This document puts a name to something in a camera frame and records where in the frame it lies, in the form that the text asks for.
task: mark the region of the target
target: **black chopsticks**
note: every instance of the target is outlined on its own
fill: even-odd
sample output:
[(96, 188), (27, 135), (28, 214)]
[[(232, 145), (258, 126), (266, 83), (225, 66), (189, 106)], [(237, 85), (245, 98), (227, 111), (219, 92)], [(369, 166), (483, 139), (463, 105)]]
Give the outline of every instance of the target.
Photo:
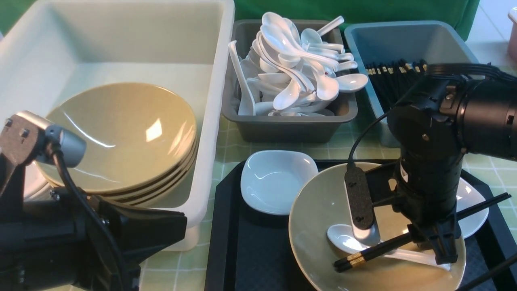
[[(511, 197), (511, 195), (509, 195), (508, 193), (503, 193), (503, 194), (497, 195), (482, 203), (478, 203), (474, 206), (471, 206), (462, 211), (459, 211), (456, 214), (457, 219), (462, 220), (468, 216), (471, 216), (474, 213), (477, 213), (485, 208), (495, 205), (510, 197)], [(364, 251), (352, 254), (348, 257), (335, 261), (333, 264), (334, 269), (336, 270), (336, 272), (339, 272), (339, 273), (348, 271), (348, 270), (350, 270), (352, 268), (356, 268), (370, 260), (373, 260), (379, 256), (382, 256), (392, 250), (400, 248), (401, 246), (403, 246), (407, 243), (410, 243), (411, 241), (412, 241), (411, 234), (405, 233), (403, 235), (400, 235), (400, 236), (394, 237), (392, 239), (389, 239), (385, 242), (382, 242), (376, 246), (372, 246)]]
[(384, 112), (390, 110), (397, 101), (424, 75), (427, 62), (420, 60), (411, 64), (404, 60), (366, 65), (368, 77)]

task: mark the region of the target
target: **black tray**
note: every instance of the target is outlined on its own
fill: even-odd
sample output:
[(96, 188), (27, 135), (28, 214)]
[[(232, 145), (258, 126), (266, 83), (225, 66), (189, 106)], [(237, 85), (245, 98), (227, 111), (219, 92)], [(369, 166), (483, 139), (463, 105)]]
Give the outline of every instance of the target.
[[(393, 160), (357, 162), (385, 164)], [(316, 161), (320, 171), (343, 163), (346, 160)], [(237, 165), (216, 189), (205, 290), (313, 291), (292, 254), (287, 217), (259, 213), (243, 201), (240, 192), (243, 167), (244, 162)], [(468, 172), (463, 171), (461, 177), (485, 199), (493, 197), (490, 188)], [(462, 284), (517, 253), (517, 245), (498, 206), (490, 207), (485, 224), (465, 244), (467, 266)], [(517, 290), (517, 266), (474, 290)]]

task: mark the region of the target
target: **green backdrop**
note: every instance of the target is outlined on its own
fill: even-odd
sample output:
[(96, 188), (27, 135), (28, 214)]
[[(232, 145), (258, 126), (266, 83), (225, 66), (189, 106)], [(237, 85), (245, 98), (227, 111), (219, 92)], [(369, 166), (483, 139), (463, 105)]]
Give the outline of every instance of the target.
[[(0, 0), (0, 32), (6, 34), (35, 1)], [(478, 4), (479, 0), (235, 0), (235, 19), (259, 19), (273, 11), (291, 19), (332, 20), (342, 15), (347, 24), (440, 20), (466, 40)]]

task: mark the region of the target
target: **bundle of chopsticks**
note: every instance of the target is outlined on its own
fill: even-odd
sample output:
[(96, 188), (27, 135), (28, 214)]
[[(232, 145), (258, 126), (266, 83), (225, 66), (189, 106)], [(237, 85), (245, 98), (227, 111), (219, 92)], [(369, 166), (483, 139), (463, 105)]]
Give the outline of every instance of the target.
[(387, 112), (424, 75), (427, 62), (409, 63), (401, 59), (391, 63), (372, 63), (366, 65), (366, 70), (379, 102)]

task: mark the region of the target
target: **gray plastic bin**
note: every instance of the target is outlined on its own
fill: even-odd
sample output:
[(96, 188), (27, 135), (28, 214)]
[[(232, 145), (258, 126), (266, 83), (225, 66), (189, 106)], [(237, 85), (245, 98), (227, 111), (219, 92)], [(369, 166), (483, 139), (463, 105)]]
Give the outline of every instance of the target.
[[(328, 21), (294, 20), (299, 31), (305, 28), (320, 29)], [(260, 20), (240, 20), (234, 23), (233, 39), (237, 40), (237, 54), (244, 58), (251, 42), (260, 30)], [(323, 41), (343, 44), (338, 29), (324, 36)], [(248, 142), (328, 142), (338, 127), (357, 116), (355, 94), (340, 93), (327, 109), (334, 112), (333, 117), (283, 117), (283, 116), (240, 116), (237, 114), (240, 88), (233, 66), (228, 63), (226, 83), (223, 92), (222, 114), (235, 122), (242, 136)]]
[[(368, 74), (364, 64), (426, 60), (433, 63), (477, 63), (465, 42), (449, 25), (440, 21), (401, 21), (350, 25), (344, 36), (358, 64), (359, 72)], [(384, 111), (371, 83), (366, 97), (378, 118)], [(386, 119), (379, 122), (379, 139), (387, 147), (399, 143), (388, 129)]]

